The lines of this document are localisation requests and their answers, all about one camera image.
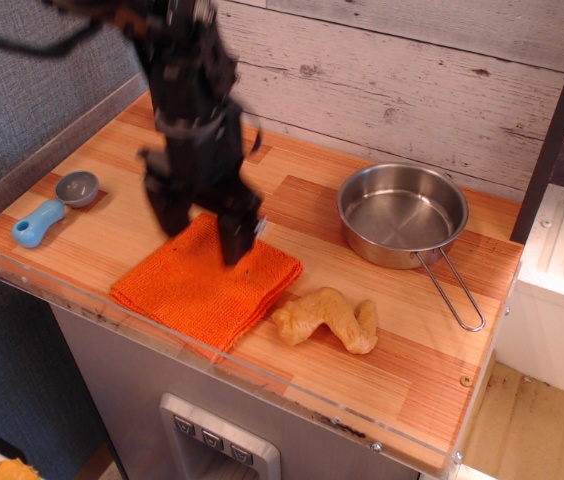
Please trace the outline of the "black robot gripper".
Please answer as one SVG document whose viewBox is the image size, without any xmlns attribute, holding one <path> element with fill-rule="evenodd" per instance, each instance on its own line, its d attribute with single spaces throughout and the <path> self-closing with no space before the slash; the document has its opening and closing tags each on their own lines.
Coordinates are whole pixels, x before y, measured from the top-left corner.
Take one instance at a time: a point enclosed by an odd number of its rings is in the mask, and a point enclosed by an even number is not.
<svg viewBox="0 0 564 480">
<path fill-rule="evenodd" d="M 166 146 L 139 152 L 145 161 L 145 188 L 162 230 L 175 237 L 190 224 L 193 204 L 217 217 L 223 262 L 235 266 L 263 232 L 261 199 L 241 177 L 245 158 L 239 104 L 225 104 L 206 125 L 166 123 Z"/>
</svg>

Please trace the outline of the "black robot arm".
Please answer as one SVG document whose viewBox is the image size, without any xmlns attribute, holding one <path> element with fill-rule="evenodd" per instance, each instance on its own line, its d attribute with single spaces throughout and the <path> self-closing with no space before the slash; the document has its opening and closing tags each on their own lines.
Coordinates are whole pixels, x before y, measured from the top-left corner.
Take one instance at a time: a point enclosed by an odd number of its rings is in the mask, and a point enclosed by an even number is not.
<svg viewBox="0 0 564 480">
<path fill-rule="evenodd" d="M 149 84 L 161 150 L 142 152 L 145 188 L 164 232 L 175 237 L 198 205 L 216 214 L 223 261 L 253 247 L 261 200 L 243 181 L 243 109 L 231 96 L 236 62 L 211 1 L 56 1 L 54 7 L 118 27 Z"/>
</svg>

